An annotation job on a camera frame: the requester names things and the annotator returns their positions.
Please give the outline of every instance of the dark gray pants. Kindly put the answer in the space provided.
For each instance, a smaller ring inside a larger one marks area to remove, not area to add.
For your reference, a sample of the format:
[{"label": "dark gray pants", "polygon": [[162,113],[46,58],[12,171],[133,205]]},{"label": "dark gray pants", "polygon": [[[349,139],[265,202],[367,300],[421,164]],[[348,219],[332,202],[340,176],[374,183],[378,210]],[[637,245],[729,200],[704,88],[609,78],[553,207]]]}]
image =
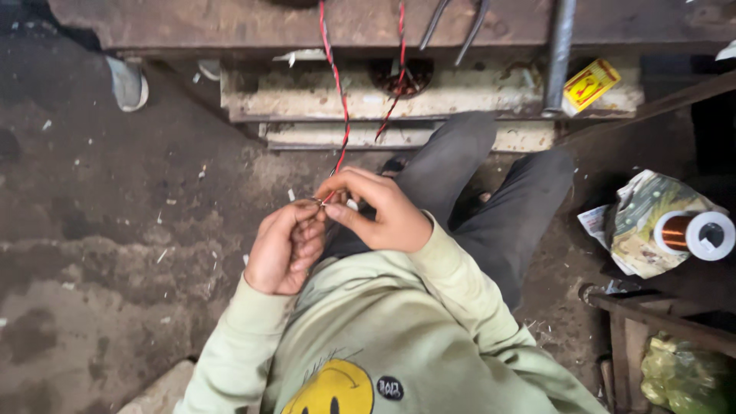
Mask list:
[{"label": "dark gray pants", "polygon": [[[452,116],[399,173],[396,183],[417,208],[432,213],[447,231],[460,192],[488,156],[495,137],[492,113]],[[512,310],[520,305],[531,254],[567,195],[573,169],[572,159],[561,149],[521,158],[481,210],[452,233],[496,282]],[[370,249],[355,233],[340,226],[323,257],[343,258],[367,251]]]}]

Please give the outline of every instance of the hand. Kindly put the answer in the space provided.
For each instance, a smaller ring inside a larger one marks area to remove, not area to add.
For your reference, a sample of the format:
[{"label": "hand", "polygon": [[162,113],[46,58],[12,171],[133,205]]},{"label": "hand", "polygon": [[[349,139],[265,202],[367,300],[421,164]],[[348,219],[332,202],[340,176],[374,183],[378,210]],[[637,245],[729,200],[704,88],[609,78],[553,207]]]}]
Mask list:
[{"label": "hand", "polygon": [[325,199],[333,191],[344,190],[349,191],[356,201],[366,200],[375,208],[375,221],[368,220],[341,203],[327,204],[325,213],[332,220],[355,231],[369,248],[413,253],[427,244],[432,235],[432,223],[411,204],[392,179],[346,166],[325,180],[315,197]]},{"label": "hand", "polygon": [[245,281],[267,295],[296,295],[325,248],[325,218],[314,201],[299,200],[263,219]]}]

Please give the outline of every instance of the yellow matchbox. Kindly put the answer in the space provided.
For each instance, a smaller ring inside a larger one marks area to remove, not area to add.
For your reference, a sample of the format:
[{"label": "yellow matchbox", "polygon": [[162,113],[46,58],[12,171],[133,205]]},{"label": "yellow matchbox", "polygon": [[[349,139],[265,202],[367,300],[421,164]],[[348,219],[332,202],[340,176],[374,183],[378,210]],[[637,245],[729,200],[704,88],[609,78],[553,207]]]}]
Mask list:
[{"label": "yellow matchbox", "polygon": [[575,116],[587,108],[613,85],[621,80],[621,75],[610,63],[596,59],[588,67],[565,83],[562,109],[568,116]]}]

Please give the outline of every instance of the concrete floor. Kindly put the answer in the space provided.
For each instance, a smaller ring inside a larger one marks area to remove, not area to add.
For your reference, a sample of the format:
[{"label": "concrete floor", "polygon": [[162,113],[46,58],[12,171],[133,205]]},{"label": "concrete floor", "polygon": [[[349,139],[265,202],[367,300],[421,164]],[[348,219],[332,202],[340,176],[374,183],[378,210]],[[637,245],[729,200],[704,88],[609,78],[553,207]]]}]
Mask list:
[{"label": "concrete floor", "polygon": [[[102,57],[21,31],[0,36],[0,413],[112,413],[201,351],[258,223],[289,189],[312,194],[335,158],[268,152],[153,74],[149,104],[122,113]],[[575,216],[634,166],[687,175],[692,126],[676,112],[571,149],[575,186],[516,316],[598,395],[606,322],[577,290],[607,283],[606,254]],[[375,169],[390,155],[347,163]],[[517,158],[491,154],[474,181],[497,188]]]}]

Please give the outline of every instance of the sleeve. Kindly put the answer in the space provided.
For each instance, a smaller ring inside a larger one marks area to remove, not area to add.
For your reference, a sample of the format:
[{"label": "sleeve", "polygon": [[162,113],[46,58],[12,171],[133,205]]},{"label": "sleeve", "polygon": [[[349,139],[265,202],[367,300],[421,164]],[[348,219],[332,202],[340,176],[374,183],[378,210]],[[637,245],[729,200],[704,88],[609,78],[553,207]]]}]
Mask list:
[{"label": "sleeve", "polygon": [[430,294],[468,330],[486,365],[493,369],[503,363],[543,391],[561,413],[607,413],[574,375],[537,348],[529,330],[511,315],[496,283],[425,214],[434,222],[432,236],[408,256]]},{"label": "sleeve", "polygon": [[241,276],[174,414],[234,413],[259,404],[295,298],[265,295]]}]

